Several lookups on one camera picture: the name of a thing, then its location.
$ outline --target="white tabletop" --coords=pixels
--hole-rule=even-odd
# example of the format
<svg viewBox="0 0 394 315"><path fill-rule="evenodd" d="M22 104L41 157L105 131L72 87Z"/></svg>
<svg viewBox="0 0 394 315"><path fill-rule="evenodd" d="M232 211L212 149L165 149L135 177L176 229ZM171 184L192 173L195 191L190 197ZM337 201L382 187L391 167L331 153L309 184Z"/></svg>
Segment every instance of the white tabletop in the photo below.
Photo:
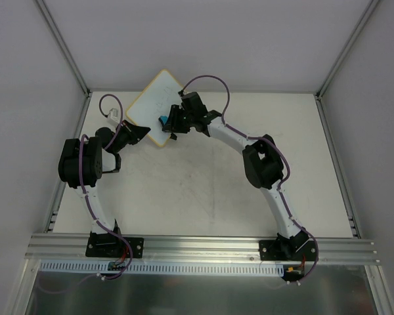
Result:
<svg viewBox="0 0 394 315"><path fill-rule="evenodd" d="M94 92L82 133L107 125ZM116 92L124 109L138 92ZM225 93L200 93L208 110L221 112ZM104 112L117 108L106 98ZM330 153L313 95L232 93L226 119L251 135L271 135L292 168L286 190L294 213L317 237L351 238ZM149 138L120 153L121 171L98 181L103 207L124 234L275 236L276 223L261 192L244 174L242 156L192 130L164 148ZM66 188L54 232L89 233L90 220Z"/></svg>

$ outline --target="white wall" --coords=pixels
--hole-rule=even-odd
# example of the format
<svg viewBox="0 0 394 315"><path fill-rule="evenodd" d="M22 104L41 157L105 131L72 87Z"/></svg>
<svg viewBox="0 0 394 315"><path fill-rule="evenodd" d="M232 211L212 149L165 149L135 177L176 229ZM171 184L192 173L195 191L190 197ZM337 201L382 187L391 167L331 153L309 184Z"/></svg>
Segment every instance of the white wall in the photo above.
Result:
<svg viewBox="0 0 394 315"><path fill-rule="evenodd" d="M376 240L394 297L394 0L382 1L324 105L364 237Z"/></svg>
<svg viewBox="0 0 394 315"><path fill-rule="evenodd" d="M0 0L0 314L83 102L32 0Z"/></svg>
<svg viewBox="0 0 394 315"><path fill-rule="evenodd" d="M92 89L184 84L316 91L370 0L47 0ZM195 89L222 91L212 80Z"/></svg>

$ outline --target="yellow edge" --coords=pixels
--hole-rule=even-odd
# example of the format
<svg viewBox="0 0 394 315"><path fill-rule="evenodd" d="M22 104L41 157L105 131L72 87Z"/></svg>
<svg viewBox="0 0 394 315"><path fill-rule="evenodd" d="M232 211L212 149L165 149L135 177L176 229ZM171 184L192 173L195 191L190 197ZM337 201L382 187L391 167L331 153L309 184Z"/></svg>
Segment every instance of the yellow edge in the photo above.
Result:
<svg viewBox="0 0 394 315"><path fill-rule="evenodd" d="M136 99L130 104L130 106L128 107L128 109L125 110L125 115L127 116L127 118L130 119L131 122L134 123L136 126L138 126L138 124L137 124L134 120L132 120L132 119L130 118L129 114L128 114L128 111L129 111L130 107L132 107L132 105L134 105L134 103L136 103L136 101L139 99L139 97L142 96L142 94L143 94L144 92L146 92L146 90L149 88L149 86L151 86L152 83L153 83L153 82L159 77L159 75L160 75L162 72L164 72L164 71L166 71L167 73L169 73L169 74L171 75L171 77L173 77L173 79L178 83L178 85L179 85L180 87L183 87L183 85L182 85L181 83L179 83L178 80L175 79L175 77L174 77L174 76L171 74L171 72L169 72L167 69L162 69L162 70L160 70L159 73L157 74L157 76L148 84L148 86L142 91L142 93L140 93L140 94L138 95L138 97L136 97ZM168 140L169 140L169 138L168 138L168 139L164 142L164 144L159 145L149 134L147 134L147 136L151 139L151 141L154 142L154 144L156 144L156 145L159 146L160 148L163 148L163 147L166 145L166 143L168 142Z"/></svg>

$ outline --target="white board with yellow edge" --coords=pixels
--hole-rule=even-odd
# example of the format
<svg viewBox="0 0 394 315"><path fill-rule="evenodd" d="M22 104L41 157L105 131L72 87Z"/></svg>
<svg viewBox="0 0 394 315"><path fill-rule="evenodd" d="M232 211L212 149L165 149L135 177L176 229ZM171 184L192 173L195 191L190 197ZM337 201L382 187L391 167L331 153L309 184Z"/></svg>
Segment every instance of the white board with yellow edge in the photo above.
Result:
<svg viewBox="0 0 394 315"><path fill-rule="evenodd" d="M178 92L183 87L167 70L162 70L125 111L135 125L150 127L147 134L158 146L165 146L171 136L162 131L160 116L168 116L172 104L180 104Z"/></svg>

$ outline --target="black mounting plate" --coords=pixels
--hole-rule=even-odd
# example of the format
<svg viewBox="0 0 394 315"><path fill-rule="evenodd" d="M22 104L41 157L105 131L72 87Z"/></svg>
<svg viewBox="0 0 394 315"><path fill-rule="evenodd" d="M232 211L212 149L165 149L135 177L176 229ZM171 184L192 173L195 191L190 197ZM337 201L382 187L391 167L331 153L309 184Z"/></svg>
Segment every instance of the black mounting plate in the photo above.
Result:
<svg viewBox="0 0 394 315"><path fill-rule="evenodd" d="M144 238L128 238L124 239L129 242L131 249L133 250L133 258L141 259L143 256ZM125 244L121 242L123 246L108 246L96 249L91 243L91 238L89 238L86 247L86 257L96 257L96 258L120 258L123 255L123 248ZM127 253L127 258L130 258L130 252Z"/></svg>
<svg viewBox="0 0 394 315"><path fill-rule="evenodd" d="M260 259L262 261L302 261L304 255L305 261L315 261L317 257L314 241L307 241L290 259L283 259L283 257L277 257L274 253L269 253L269 248L274 242L276 240L261 240L258 242Z"/></svg>

